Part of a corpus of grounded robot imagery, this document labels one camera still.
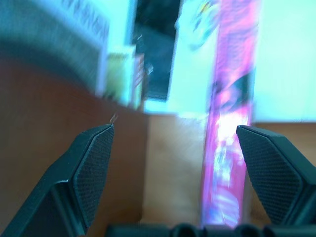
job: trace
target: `pink package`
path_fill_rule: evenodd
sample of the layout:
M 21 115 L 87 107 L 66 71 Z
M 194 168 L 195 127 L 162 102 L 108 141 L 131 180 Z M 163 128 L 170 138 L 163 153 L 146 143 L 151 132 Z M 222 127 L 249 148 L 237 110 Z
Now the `pink package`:
M 258 0 L 221 0 L 216 64 L 203 161 L 201 223 L 242 218 L 246 165 L 236 127 L 250 124 Z

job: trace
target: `colorful printed graphic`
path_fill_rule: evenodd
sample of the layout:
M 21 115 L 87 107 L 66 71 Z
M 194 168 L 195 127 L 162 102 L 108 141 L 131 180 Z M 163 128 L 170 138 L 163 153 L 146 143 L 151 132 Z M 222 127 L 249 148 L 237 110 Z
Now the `colorful printed graphic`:
M 236 127 L 250 124 L 257 0 L 221 0 L 215 73 L 202 178 L 202 225 L 242 218 L 246 165 Z

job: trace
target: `brown wooden surface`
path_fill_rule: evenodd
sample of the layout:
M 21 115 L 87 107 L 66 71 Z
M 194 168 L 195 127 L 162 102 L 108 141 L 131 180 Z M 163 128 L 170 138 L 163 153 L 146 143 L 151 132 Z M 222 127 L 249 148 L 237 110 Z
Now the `brown wooden surface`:
M 207 117 L 151 116 L 144 223 L 199 224 L 199 194 Z M 316 164 L 316 124 L 256 124 L 288 137 Z M 244 192 L 244 222 L 270 223 L 251 183 Z
M 89 236 L 141 218 L 148 118 L 32 65 L 0 57 L 0 233 L 80 132 L 117 112 L 108 177 Z

